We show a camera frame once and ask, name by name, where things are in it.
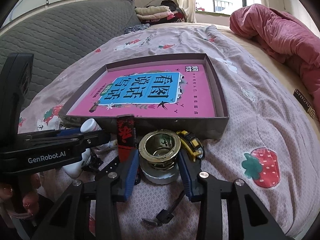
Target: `bedsheet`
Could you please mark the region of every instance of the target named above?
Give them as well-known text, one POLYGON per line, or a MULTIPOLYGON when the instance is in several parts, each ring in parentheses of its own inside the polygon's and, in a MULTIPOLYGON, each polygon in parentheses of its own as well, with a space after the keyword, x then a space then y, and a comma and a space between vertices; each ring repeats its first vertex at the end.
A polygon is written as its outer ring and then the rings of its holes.
MULTIPOLYGON (((19 132, 58 128, 61 105, 104 64, 166 53, 206 53, 220 78, 230 120, 220 141, 205 140, 202 169, 218 179, 244 179, 289 236, 320 208, 320 145, 299 103, 251 54, 215 26, 147 29, 113 38, 63 71, 35 96, 20 117, 19 132)), ((116 151, 100 154, 105 163, 116 151)), ((84 182, 93 177, 83 172, 84 182)), ((72 182, 63 169, 44 172, 40 193, 56 200, 72 182)), ((174 219, 147 228, 179 195, 182 182, 157 186, 143 180, 118 204, 123 239, 195 239, 199 204, 184 198, 174 219)), ((226 210, 223 210, 226 222, 226 210)), ((227 225, 223 235, 227 239, 227 225)))
MULTIPOLYGON (((158 28, 182 28, 182 27, 204 27, 210 26, 213 24, 209 23, 164 23, 159 25, 153 25, 150 29, 158 29, 158 28)), ((279 82, 291 93, 293 94, 295 89, 299 89, 299 91, 306 97, 309 103, 313 105, 313 98, 308 93, 308 90, 304 86, 301 81, 300 76, 297 75, 295 71, 290 69, 288 66, 276 61, 274 58, 270 57, 266 54, 265 50, 255 41, 245 39, 239 35, 236 35, 229 26, 224 25, 214 25, 217 27, 218 31, 225 35, 226 37, 232 39, 239 45, 241 45, 246 51, 248 51, 261 65, 263 65, 271 74, 273 74, 279 82)), ((318 117, 311 118, 309 114, 304 112, 307 118, 309 119, 313 130, 315 131, 318 140, 320 141, 320 122, 318 117)))

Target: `folded clothes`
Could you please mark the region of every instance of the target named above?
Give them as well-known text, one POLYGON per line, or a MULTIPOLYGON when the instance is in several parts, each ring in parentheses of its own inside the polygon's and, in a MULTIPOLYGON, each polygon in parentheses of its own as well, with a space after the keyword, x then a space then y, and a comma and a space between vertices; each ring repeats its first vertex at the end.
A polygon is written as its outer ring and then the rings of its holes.
POLYGON ((170 11, 172 11, 172 12, 177 9, 176 3, 172 0, 164 0, 161 2, 161 5, 169 6, 170 11))
POLYGON ((182 13, 180 13, 180 12, 175 13, 174 16, 179 18, 179 19, 183 19, 184 18, 184 15, 182 13))
POLYGON ((156 25, 156 24, 161 24, 161 23, 175 23, 175 22, 182 22, 181 19, 178 19, 177 17, 173 17, 172 19, 168 20, 167 18, 162 18, 162 19, 156 19, 156 20, 140 20, 141 23, 147 24, 149 23, 150 25, 156 25))
POLYGON ((175 17, 175 15, 172 13, 172 14, 170 14, 168 17, 167 17, 167 20, 171 20, 171 19, 173 19, 175 17))
POLYGON ((171 11, 155 13, 155 14, 151 14, 151 15, 137 14, 137 17, 139 20, 156 20, 156 19, 166 18, 168 16, 174 16, 174 14, 171 11))
POLYGON ((135 8, 137 14, 151 15, 161 12, 168 12, 170 9, 168 6, 149 6, 147 8, 135 8))

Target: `human hand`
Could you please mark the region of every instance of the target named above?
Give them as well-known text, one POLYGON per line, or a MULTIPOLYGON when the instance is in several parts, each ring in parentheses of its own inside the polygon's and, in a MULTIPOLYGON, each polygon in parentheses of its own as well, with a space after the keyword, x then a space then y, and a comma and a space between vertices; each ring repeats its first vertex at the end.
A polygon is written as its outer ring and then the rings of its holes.
MULTIPOLYGON (((30 176, 31 185, 34 188, 39 188, 41 186, 40 178, 38 174, 33 174, 30 176)), ((9 184, 0 183, 0 203, 10 199, 14 194, 14 190, 9 184)), ((30 215, 36 215, 39 212, 39 196, 37 192, 27 193, 22 200, 23 207, 30 215)))

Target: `gray sofa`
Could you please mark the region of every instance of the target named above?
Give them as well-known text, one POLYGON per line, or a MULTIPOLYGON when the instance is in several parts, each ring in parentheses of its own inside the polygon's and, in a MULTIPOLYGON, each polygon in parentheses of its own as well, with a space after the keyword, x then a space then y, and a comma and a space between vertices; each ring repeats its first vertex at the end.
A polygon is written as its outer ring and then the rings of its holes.
POLYGON ((34 53, 24 109, 64 69, 137 24, 132 0, 86 0, 48 9, 0 36, 0 70, 10 53, 34 53))

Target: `pink blanket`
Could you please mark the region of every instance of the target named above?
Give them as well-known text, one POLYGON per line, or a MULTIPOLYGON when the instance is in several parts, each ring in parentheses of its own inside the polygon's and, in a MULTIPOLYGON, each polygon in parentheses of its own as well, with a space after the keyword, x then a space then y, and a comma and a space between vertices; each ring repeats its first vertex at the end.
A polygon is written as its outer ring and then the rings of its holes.
POLYGON ((296 71, 313 96, 320 119, 320 39, 291 14, 261 4, 235 11, 230 29, 257 41, 271 57, 296 71))

